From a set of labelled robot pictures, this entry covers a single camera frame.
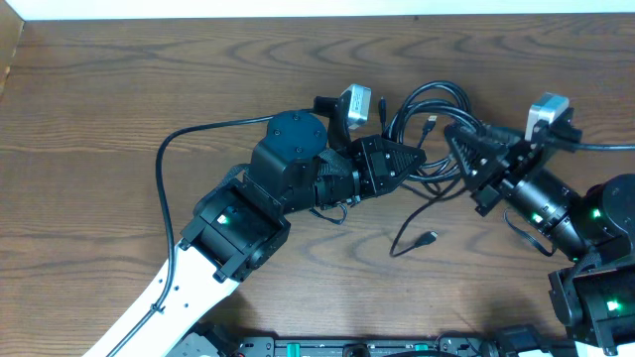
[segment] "brown tabletop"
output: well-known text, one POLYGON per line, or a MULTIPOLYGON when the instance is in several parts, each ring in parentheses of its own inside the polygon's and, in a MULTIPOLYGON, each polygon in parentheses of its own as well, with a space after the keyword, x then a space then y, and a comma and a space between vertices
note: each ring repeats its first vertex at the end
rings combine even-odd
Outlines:
MULTIPOLYGON (((488 123, 523 129, 553 91, 571 99, 586 142, 635 142, 634 49, 632 15, 27 23, 0 102, 0 355, 82 354, 148 285, 166 259, 155 154, 178 128, 305 108, 353 82, 385 96, 392 116, 414 88, 445 79, 488 123)), ((177 232, 264 129, 174 142, 165 182, 177 232)), ((355 135, 378 130, 373 111, 355 135)), ((441 127, 426 150, 445 154, 441 127)), ((561 153, 549 166, 584 193, 633 172, 633 155, 561 153)), ((569 262, 514 234, 505 204, 486 218, 468 195, 434 206, 404 242, 427 230, 438 241, 391 259, 423 203, 399 189, 342 226, 290 215, 289 241, 208 318, 281 336, 516 323, 563 334, 547 274, 569 262)))

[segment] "wood grain surface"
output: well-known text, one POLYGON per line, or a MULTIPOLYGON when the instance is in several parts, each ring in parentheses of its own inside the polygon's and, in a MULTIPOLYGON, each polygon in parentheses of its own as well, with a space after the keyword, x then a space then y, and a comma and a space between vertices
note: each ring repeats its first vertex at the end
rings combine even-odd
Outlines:
MULTIPOLYGON (((522 129, 530 104, 553 91, 571 99, 586 142, 635 142, 634 49, 632 15, 28 23, 0 103, 0 355, 80 355, 147 286, 166 259, 155 153, 178 128, 305 108, 352 82, 393 113, 420 84, 445 79, 489 123, 522 129)), ((249 161, 264 129, 174 142, 165 181, 177 230, 229 167, 249 161)), ((378 129, 373 112, 355 135, 378 129)), ((445 154, 441 130, 426 149, 445 154)), ((585 192, 635 160, 561 153, 550 167, 585 192)), ((568 262, 506 227, 504 204, 486 218, 466 195, 435 206, 404 243, 431 229, 438 241, 389 258, 421 204, 398 190, 342 226, 290 215, 288 243, 208 318, 281 336, 515 323, 563 334, 547 274, 568 262)))

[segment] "cardboard edge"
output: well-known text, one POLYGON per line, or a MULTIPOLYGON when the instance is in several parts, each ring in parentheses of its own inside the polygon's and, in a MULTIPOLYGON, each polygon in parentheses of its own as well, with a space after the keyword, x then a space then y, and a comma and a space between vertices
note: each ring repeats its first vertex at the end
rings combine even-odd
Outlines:
POLYGON ((0 0, 0 101, 23 28, 24 21, 5 0, 0 0))

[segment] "green clip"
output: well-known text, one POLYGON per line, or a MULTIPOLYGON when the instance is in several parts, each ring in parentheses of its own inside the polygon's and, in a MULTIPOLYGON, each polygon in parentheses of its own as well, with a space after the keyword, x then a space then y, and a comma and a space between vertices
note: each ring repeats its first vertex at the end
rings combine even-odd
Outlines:
POLYGON ((300 356, 300 343, 288 343, 287 344, 287 357, 301 357, 300 356))

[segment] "robotic arm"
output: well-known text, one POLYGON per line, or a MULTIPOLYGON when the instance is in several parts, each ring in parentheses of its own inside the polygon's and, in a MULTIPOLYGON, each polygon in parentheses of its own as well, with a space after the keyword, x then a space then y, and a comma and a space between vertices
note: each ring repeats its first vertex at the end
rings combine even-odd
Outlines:
MULTIPOLYGON (((457 102, 469 108, 466 97, 457 102)), ((431 103, 454 111, 444 101, 431 103)), ((353 84, 338 98, 317 97, 311 110, 265 118, 267 134, 251 163, 232 168, 196 205, 174 257, 86 356, 165 355, 286 242, 285 214, 308 209, 325 218, 314 207, 341 207, 345 218, 344 204, 390 193, 421 175, 425 152, 391 140, 392 125, 351 141, 349 130, 367 121, 369 104, 370 89, 353 84), (314 114, 328 118, 328 129, 314 114), (242 181, 235 178, 243 171, 242 181), (162 291, 167 295, 153 303, 162 291)), ((412 113, 418 105, 405 107, 412 113)), ((532 106, 524 137, 469 120, 444 133, 478 213, 506 200, 575 262, 550 274, 556 314, 569 338, 614 355, 618 345, 635 341, 635 175, 580 197, 544 169, 555 148, 584 149, 571 118, 567 99, 547 94, 532 106)))

